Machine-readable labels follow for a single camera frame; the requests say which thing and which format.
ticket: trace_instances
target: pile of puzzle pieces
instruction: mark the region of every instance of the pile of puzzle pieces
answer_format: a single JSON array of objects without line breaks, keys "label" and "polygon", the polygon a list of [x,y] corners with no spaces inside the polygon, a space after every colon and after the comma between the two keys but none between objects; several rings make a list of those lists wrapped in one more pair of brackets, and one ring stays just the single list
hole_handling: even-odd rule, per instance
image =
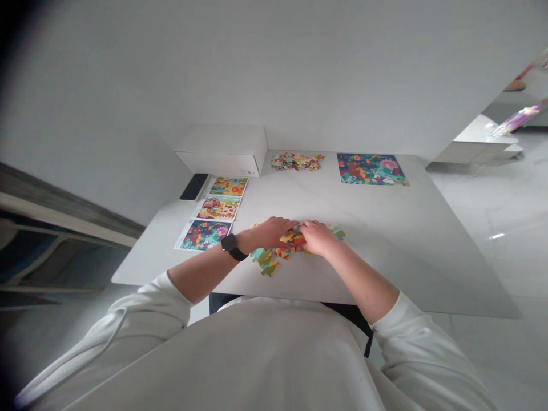
[{"label": "pile of puzzle pieces", "polygon": [[285,152],[283,154],[278,154],[272,159],[272,168],[277,170],[308,170],[314,171],[321,168],[320,161],[325,157],[322,154],[316,154],[313,157],[307,156],[305,154],[295,154],[290,152]]},{"label": "pile of puzzle pieces", "polygon": [[[336,225],[330,226],[329,229],[339,241],[342,241],[343,238],[346,236],[345,232]],[[289,230],[280,238],[280,241],[287,243],[288,248],[258,248],[257,250],[255,250],[255,252],[251,254],[251,256],[253,257],[253,261],[256,261],[261,267],[262,275],[272,277],[276,270],[280,268],[280,262],[274,261],[274,256],[281,257],[284,260],[289,260],[289,256],[295,252],[304,252],[306,254],[314,255],[306,250],[303,250],[302,248],[299,248],[299,246],[306,243],[306,240],[304,239],[304,235],[302,235],[297,229]]]}]

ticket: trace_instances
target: glossy floor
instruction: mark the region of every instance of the glossy floor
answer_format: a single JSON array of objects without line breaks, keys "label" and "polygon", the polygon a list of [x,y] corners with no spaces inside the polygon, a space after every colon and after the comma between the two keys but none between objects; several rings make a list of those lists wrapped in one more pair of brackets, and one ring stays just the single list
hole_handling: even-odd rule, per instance
[{"label": "glossy floor", "polygon": [[[525,149],[520,160],[490,164],[480,170],[449,164],[431,164],[427,170],[493,265],[522,318],[439,313],[432,313],[432,317],[470,357],[501,410],[546,410],[548,134],[518,137]],[[110,265],[120,261],[114,254],[102,258],[111,261]],[[18,385],[24,385],[70,348],[112,302],[135,288],[111,284],[97,296],[63,296],[59,297],[63,305],[28,311],[8,332],[20,352]],[[191,322],[207,315],[207,301],[203,301],[192,309]],[[371,360],[382,365],[376,344]]]}]

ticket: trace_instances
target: person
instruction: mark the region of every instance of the person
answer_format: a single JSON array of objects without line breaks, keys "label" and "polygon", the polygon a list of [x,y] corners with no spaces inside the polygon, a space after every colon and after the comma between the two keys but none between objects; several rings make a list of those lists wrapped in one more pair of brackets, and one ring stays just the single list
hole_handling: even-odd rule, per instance
[{"label": "person", "polygon": [[[271,217],[238,233],[243,255],[284,247],[298,221]],[[241,297],[187,327],[191,307],[239,263],[213,247],[108,310],[82,341],[17,397],[32,409],[494,410],[457,344],[323,223],[307,220],[303,248],[331,264],[375,332],[365,335],[310,301]]]}]

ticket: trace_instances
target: smartphone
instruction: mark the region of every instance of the smartphone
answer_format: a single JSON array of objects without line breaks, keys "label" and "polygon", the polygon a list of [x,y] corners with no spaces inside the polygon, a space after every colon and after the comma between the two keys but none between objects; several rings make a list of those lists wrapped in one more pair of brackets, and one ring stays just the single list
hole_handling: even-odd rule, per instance
[{"label": "smartphone", "polygon": [[202,191],[206,187],[208,180],[209,174],[193,175],[179,200],[196,201],[202,195]]}]

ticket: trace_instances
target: colorful puzzle picture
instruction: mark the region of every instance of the colorful puzzle picture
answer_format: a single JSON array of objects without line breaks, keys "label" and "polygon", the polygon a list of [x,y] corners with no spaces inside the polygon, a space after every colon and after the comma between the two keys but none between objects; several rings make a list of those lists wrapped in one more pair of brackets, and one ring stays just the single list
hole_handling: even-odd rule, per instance
[{"label": "colorful puzzle picture", "polygon": [[409,185],[393,155],[337,153],[337,159],[344,184]]},{"label": "colorful puzzle picture", "polygon": [[[337,237],[337,240],[342,241],[346,236],[345,232],[338,226],[332,225],[329,227],[333,235]],[[296,252],[304,252],[305,254],[314,255],[306,250],[300,248],[301,245],[306,243],[304,235],[296,228],[290,229],[281,238],[280,241],[288,244],[288,248],[258,248],[251,256],[253,262],[257,262],[261,268],[261,274],[272,277],[272,275],[280,268],[280,262],[273,260],[274,256],[281,257],[284,260],[289,260],[289,256]]]},{"label": "colorful puzzle picture", "polygon": [[207,196],[197,218],[233,221],[240,205],[239,197]]},{"label": "colorful puzzle picture", "polygon": [[243,196],[247,178],[217,177],[209,194]]},{"label": "colorful puzzle picture", "polygon": [[223,221],[194,220],[179,248],[203,251],[214,247],[228,235],[231,225]]},{"label": "colorful puzzle picture", "polygon": [[285,152],[274,156],[271,164],[272,168],[276,170],[308,170],[312,172],[321,169],[320,161],[324,158],[322,154],[307,156],[306,154]]}]

